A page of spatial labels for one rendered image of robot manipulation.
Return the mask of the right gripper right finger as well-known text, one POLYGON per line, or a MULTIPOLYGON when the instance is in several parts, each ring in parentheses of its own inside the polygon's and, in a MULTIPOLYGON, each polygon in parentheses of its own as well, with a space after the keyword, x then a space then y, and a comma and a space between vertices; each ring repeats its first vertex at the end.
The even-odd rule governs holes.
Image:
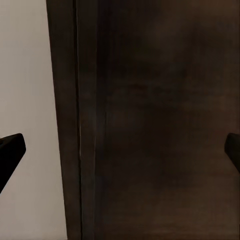
POLYGON ((240 135, 229 133, 227 135, 224 151, 240 172, 240 135))

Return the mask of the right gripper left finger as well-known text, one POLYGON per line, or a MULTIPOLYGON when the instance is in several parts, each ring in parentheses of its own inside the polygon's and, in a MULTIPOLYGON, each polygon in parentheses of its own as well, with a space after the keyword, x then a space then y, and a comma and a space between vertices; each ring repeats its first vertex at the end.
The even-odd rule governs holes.
POLYGON ((26 152, 23 134, 0 138, 0 193, 26 152))

